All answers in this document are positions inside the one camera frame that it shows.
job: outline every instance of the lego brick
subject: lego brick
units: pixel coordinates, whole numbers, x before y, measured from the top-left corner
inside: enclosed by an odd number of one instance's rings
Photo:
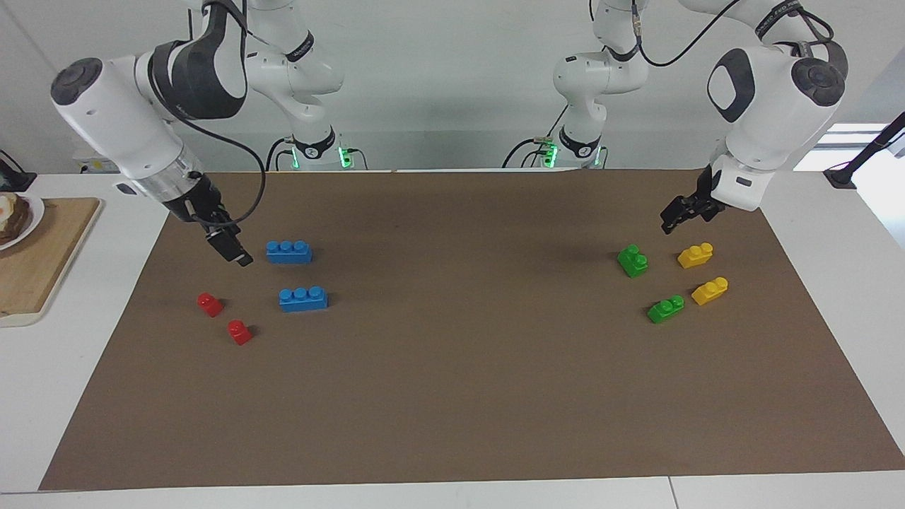
[[[245,324],[242,323],[241,320],[229,322],[229,335],[233,336],[233,340],[239,346],[251,341],[252,337],[254,337],[252,336],[252,332],[248,330],[248,327],[245,327]]]
[[[310,290],[298,288],[295,291],[286,289],[280,292],[280,307],[283,312],[302,312],[327,309],[327,292],[319,286]]]
[[[718,277],[709,283],[702,284],[691,294],[694,302],[702,306],[719,299],[729,289],[729,281],[725,277]]]
[[[683,269],[690,269],[698,265],[704,265],[713,257],[713,245],[704,243],[693,245],[679,255],[679,264]]]
[[[210,293],[202,293],[198,295],[198,307],[207,313],[207,316],[214,318],[224,309],[223,303],[216,300]]]
[[[683,309],[685,309],[685,299],[682,299],[679,295],[673,295],[667,301],[656,303],[647,312],[647,316],[651,319],[651,322],[661,323],[672,318]]]
[[[267,259],[272,264],[310,264],[312,256],[311,247],[301,240],[267,243]]]
[[[629,277],[638,277],[647,272],[647,256],[641,254],[637,245],[629,245],[619,253],[619,264]]]

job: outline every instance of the green lego brick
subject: green lego brick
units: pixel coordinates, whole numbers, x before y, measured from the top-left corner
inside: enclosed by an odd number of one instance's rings
[[[673,295],[670,300],[655,304],[647,312],[647,316],[650,317],[651,322],[660,323],[679,314],[683,309],[685,309],[685,300],[679,295]]]
[[[637,245],[629,245],[619,253],[619,264],[629,277],[638,277],[647,272],[647,256],[638,251]]]

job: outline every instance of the black and white robot link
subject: black and white robot link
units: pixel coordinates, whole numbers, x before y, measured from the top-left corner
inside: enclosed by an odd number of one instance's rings
[[[52,99],[94,149],[119,166],[135,190],[180,220],[203,226],[227,261],[252,262],[205,169],[173,131],[181,120],[227,119],[248,87],[273,101],[291,125],[308,170],[342,167],[338,135],[315,97],[338,91],[343,72],[315,45],[295,0],[186,0],[200,10],[191,41],[115,60],[79,60],[59,73]],[[254,51],[246,54],[248,35]]]
[[[730,0],[678,0],[691,11],[717,15]],[[649,0],[601,0],[594,32],[604,50],[559,62],[554,83],[568,102],[554,138],[560,167],[593,165],[606,122],[606,94],[640,89],[649,63],[640,54],[641,13]],[[798,0],[741,0],[726,17],[755,31],[761,44],[729,50],[708,81],[708,95],[731,124],[697,190],[676,197],[662,212],[669,234],[727,206],[753,211],[777,169],[825,128],[845,92],[848,61],[843,48],[822,34]]]

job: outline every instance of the green light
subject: green light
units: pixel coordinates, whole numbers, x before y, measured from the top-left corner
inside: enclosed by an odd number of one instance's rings
[[[339,147],[339,162],[342,163],[343,169],[352,168],[352,158],[348,155],[348,151]]]
[[[544,166],[547,168],[553,168],[557,164],[557,154],[559,153],[559,147],[556,145],[549,145],[547,149],[547,154],[544,155]]]

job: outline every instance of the wooden tray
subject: wooden tray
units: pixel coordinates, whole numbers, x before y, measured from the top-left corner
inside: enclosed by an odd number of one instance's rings
[[[100,204],[90,197],[45,199],[41,224],[18,245],[0,251],[0,328],[41,319]]]

